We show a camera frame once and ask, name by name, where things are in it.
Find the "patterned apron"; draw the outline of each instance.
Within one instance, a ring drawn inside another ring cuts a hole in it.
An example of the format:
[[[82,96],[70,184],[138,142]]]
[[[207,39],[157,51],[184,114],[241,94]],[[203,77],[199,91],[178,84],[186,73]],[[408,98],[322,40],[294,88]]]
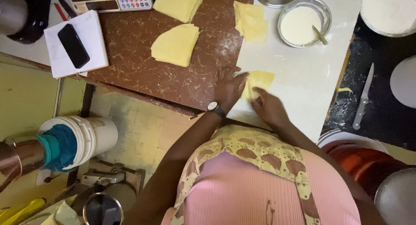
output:
[[[171,225],[184,224],[185,198],[200,175],[201,165],[222,152],[292,181],[296,184],[306,224],[321,225],[299,148],[282,142],[277,135],[265,130],[237,125],[218,129],[211,140],[197,148],[189,158],[179,180]]]

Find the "calculator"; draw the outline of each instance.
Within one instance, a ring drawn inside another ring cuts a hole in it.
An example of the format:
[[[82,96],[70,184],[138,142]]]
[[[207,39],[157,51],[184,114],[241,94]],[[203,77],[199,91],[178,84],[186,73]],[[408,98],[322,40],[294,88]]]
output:
[[[153,8],[153,0],[70,0],[72,9],[78,14],[89,10],[97,10],[99,13],[150,10]]]

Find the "black phone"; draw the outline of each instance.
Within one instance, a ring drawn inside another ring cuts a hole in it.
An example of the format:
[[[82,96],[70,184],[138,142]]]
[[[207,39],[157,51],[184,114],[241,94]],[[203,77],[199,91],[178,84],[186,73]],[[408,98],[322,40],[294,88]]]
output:
[[[68,53],[74,67],[80,69],[89,62],[89,55],[72,24],[65,25],[59,32],[58,38]]]

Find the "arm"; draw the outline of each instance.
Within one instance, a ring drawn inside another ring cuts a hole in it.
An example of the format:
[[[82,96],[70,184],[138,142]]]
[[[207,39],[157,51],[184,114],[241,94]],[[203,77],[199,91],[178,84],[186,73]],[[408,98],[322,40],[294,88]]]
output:
[[[267,93],[263,89],[254,88],[253,90],[260,95],[258,99],[251,101],[253,109],[282,141],[311,153],[315,153],[327,161],[340,174],[354,198],[360,213],[361,223],[363,225],[387,225],[377,211],[371,198],[362,187],[358,185],[358,183],[355,182],[335,160],[324,153],[315,143],[291,123],[280,99]]]
[[[228,113],[244,90],[248,73],[232,78],[240,68],[221,69],[216,76],[215,101]],[[222,118],[215,112],[206,112],[166,152],[155,173],[138,196],[126,216],[124,224],[160,224],[165,212],[173,207],[180,176],[195,149],[207,142]]]

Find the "square dough wrapper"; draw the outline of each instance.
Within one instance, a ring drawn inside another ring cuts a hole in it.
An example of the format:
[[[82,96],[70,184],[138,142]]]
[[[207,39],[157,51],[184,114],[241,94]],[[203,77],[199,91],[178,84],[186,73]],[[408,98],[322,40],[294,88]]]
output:
[[[189,66],[193,47],[199,36],[199,28],[187,23],[162,33],[151,47],[151,56],[156,61]]]
[[[264,6],[234,1],[236,29],[246,42],[266,43],[269,21],[263,19]]]
[[[183,23],[192,21],[202,0],[156,0],[153,8]]]
[[[273,73],[262,70],[251,71],[250,75],[247,77],[241,99],[246,101],[257,99],[259,95],[253,91],[253,88],[259,87],[268,91],[274,79],[275,75]]]

